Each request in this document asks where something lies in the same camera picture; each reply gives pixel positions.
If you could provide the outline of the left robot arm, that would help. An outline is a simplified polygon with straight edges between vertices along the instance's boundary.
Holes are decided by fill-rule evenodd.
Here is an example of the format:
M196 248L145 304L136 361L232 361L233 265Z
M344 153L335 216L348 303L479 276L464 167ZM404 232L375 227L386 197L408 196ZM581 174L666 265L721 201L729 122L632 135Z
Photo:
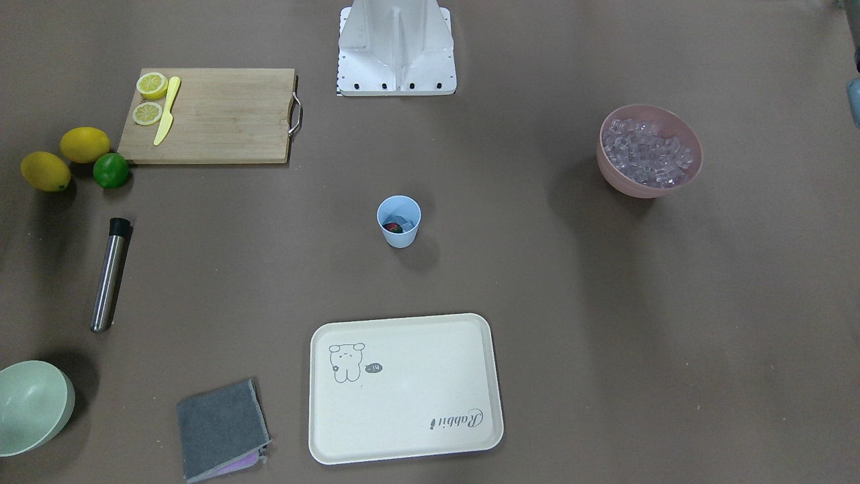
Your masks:
M852 79L847 83L847 99L849 102L852 122L856 128L860 128L860 78Z

